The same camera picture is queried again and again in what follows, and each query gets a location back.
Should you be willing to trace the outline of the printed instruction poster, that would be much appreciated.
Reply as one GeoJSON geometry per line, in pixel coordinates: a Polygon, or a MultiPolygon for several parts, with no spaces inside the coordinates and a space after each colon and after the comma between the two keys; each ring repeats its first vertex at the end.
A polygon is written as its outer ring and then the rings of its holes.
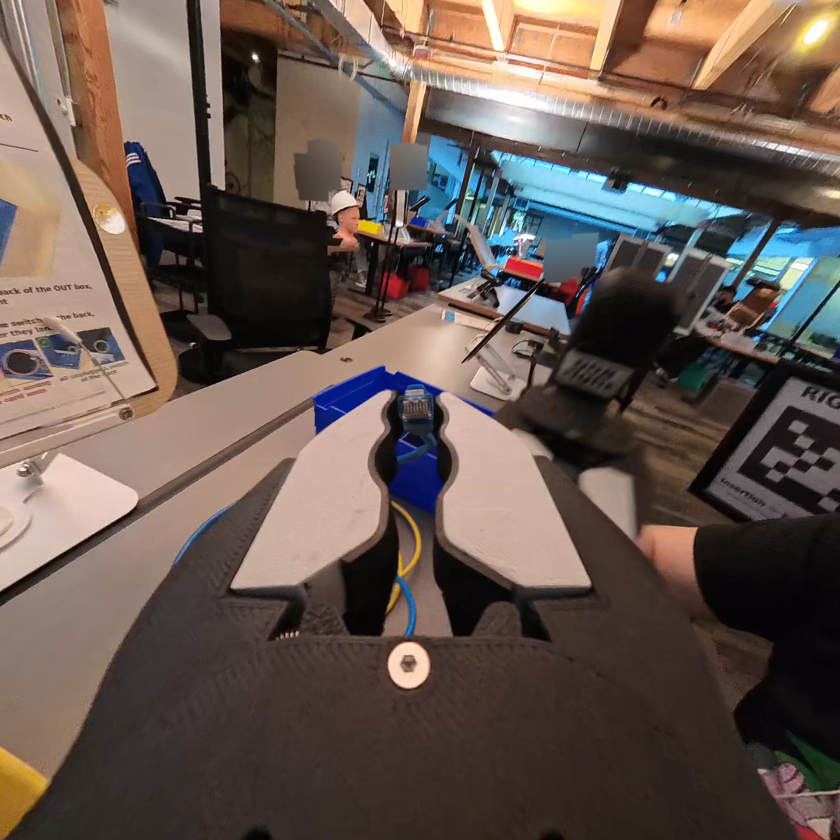
{"type": "Polygon", "coordinates": [[[57,427],[157,384],[77,174],[2,43],[2,440],[57,427]]]}

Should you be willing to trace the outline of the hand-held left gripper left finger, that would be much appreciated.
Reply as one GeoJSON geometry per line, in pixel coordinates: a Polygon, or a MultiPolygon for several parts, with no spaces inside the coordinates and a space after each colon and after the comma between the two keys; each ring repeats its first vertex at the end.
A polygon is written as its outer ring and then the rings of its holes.
{"type": "Polygon", "coordinates": [[[391,442],[383,391],[324,428],[294,459],[231,582],[233,592],[346,592],[343,563],[385,535],[387,485],[375,452],[391,442]]]}

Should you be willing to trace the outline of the black white marker sign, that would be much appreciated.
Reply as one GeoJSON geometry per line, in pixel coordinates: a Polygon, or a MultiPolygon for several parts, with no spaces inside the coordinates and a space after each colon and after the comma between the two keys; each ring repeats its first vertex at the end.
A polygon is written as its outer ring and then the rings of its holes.
{"type": "Polygon", "coordinates": [[[838,373],[778,363],[689,492],[735,522],[838,513],[838,373]]]}

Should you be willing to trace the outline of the white stand base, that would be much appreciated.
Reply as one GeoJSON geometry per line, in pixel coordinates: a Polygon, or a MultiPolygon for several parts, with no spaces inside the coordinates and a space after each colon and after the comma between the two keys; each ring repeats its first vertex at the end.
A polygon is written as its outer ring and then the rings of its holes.
{"type": "Polygon", "coordinates": [[[130,514],[136,490],[67,455],[1,470],[1,592],[130,514]]]}

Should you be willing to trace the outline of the grey framed panel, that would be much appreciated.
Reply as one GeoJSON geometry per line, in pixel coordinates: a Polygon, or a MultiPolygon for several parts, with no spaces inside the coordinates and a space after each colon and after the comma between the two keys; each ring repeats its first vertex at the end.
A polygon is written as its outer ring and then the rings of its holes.
{"type": "Polygon", "coordinates": [[[678,314],[676,336],[692,332],[731,269],[728,259],[698,248],[680,253],[666,280],[678,314]]]}

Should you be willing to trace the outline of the black office chair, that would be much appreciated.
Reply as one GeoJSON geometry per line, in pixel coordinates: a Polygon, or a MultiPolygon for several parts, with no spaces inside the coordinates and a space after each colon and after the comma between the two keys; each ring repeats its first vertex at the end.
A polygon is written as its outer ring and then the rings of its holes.
{"type": "Polygon", "coordinates": [[[333,296],[321,211],[207,185],[202,195],[206,314],[187,318],[180,376],[211,385],[288,355],[328,352],[333,296]]]}

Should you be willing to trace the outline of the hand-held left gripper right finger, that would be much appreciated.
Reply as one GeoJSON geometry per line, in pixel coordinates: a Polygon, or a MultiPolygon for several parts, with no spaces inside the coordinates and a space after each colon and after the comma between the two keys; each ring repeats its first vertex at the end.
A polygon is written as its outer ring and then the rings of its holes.
{"type": "Polygon", "coordinates": [[[592,580],[522,436],[460,397],[436,400],[440,546],[510,592],[588,592],[592,580]]]}

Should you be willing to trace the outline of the yellow plastic bin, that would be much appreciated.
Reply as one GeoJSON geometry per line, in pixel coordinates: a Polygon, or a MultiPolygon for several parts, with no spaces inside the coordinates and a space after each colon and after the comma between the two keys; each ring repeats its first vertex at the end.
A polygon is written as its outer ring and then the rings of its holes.
{"type": "Polygon", "coordinates": [[[1,748],[1,838],[6,838],[47,790],[50,779],[1,748]]]}

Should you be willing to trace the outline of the blue striped jacket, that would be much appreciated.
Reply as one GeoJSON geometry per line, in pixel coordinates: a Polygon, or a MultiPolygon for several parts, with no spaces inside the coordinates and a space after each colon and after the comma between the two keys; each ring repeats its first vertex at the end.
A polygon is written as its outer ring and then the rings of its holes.
{"type": "Polygon", "coordinates": [[[164,249],[163,239],[142,220],[161,216],[162,207],[166,204],[165,193],[142,144],[125,141],[123,150],[138,228],[140,253],[147,266],[158,266],[164,249]]]}

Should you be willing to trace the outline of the black round pole stand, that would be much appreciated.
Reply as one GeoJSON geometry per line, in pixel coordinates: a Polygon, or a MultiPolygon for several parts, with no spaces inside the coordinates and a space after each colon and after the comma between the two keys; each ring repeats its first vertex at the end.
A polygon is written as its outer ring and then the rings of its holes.
{"type": "Polygon", "coordinates": [[[203,202],[205,191],[212,184],[213,179],[209,137],[210,109],[207,97],[207,75],[200,1],[185,1],[185,14],[192,80],[198,189],[199,197],[203,202]]]}

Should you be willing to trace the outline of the wooden ceiling beam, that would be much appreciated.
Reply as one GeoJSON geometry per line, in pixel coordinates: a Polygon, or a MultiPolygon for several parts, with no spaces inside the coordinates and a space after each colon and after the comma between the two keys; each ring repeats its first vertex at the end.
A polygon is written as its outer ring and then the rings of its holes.
{"type": "Polygon", "coordinates": [[[139,237],[125,164],[104,2],[57,1],[56,6],[69,70],[70,95],[80,120],[80,127],[73,134],[77,156],[116,198],[137,246],[139,237]]]}

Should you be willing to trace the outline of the blue plastic bin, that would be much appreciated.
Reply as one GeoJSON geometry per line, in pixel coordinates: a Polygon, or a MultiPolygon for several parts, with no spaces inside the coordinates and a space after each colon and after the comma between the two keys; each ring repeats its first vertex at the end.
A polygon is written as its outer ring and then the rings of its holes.
{"type": "MultiPolygon", "coordinates": [[[[330,426],[343,424],[346,415],[354,413],[370,400],[377,401],[382,392],[403,395],[413,386],[422,386],[434,401],[446,393],[444,388],[431,385],[400,371],[391,372],[380,365],[357,374],[313,396],[316,435],[322,436],[330,426]]],[[[365,457],[374,482],[387,487],[392,496],[434,515],[438,497],[457,475],[458,457],[454,446],[439,436],[444,430],[444,410],[434,409],[434,446],[405,463],[398,458],[414,454],[426,443],[423,434],[414,435],[404,430],[395,404],[387,403],[384,411],[374,411],[376,419],[385,420],[385,430],[376,439],[373,449],[365,457]]]]}

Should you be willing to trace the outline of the long spiral air duct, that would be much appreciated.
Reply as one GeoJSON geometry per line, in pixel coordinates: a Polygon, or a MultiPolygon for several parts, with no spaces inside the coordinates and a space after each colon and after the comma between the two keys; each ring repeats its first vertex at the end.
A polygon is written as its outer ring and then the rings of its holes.
{"type": "Polygon", "coordinates": [[[838,167],[838,147],[818,146],[790,131],[770,133],[771,120],[715,121],[694,114],[671,114],[644,102],[611,101],[603,97],[553,96],[502,86],[490,81],[444,72],[414,60],[387,65],[399,81],[423,82],[435,91],[495,102],[552,117],[593,123],[604,128],[656,137],[700,148],[726,150],[758,160],[790,160],[790,166],[828,173],[838,167]]]}

